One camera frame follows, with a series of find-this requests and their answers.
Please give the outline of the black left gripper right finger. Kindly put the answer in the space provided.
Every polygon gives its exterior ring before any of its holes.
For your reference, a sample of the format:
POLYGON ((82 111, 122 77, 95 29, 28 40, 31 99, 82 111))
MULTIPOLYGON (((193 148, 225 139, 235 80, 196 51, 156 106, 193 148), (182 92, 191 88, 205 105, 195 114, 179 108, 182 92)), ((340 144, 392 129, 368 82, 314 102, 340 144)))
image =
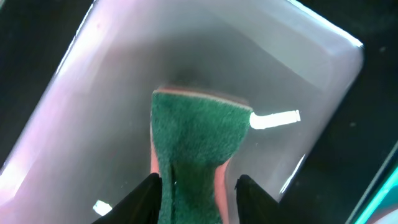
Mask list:
POLYGON ((278 203, 250 176, 241 175, 235 190, 240 224, 280 223, 278 203))

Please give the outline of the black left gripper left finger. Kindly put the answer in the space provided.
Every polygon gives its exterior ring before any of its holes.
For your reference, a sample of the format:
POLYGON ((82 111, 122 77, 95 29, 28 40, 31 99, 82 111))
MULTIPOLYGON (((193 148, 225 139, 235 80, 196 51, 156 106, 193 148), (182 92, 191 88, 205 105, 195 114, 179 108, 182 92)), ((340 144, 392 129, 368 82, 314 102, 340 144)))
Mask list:
POLYGON ((93 224, 158 224, 161 203, 162 178, 151 173, 93 224))

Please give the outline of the green and pink sponge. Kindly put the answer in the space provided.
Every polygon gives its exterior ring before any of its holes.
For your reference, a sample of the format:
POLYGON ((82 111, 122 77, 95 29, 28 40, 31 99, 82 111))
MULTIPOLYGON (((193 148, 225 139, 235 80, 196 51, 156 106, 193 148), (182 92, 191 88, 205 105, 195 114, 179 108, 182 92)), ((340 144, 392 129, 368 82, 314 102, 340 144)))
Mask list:
POLYGON ((225 173, 252 108, 206 93, 153 92, 151 171, 162 178, 159 223, 228 223, 225 173))

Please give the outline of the teal serving tray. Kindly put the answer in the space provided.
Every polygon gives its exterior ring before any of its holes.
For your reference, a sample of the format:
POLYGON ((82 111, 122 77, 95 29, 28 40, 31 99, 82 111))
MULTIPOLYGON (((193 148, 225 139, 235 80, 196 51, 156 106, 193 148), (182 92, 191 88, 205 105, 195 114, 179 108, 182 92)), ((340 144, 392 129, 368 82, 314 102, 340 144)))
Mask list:
POLYGON ((397 210, 397 145, 376 172, 346 224, 373 224, 376 218, 397 210))

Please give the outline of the white plate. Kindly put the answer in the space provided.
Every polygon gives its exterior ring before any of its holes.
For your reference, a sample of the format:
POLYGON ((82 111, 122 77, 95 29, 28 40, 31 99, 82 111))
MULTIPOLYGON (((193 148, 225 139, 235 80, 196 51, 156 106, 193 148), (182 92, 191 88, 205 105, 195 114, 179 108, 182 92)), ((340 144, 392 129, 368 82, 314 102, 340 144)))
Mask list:
POLYGON ((376 218, 373 224, 398 224, 398 210, 393 210, 376 218))

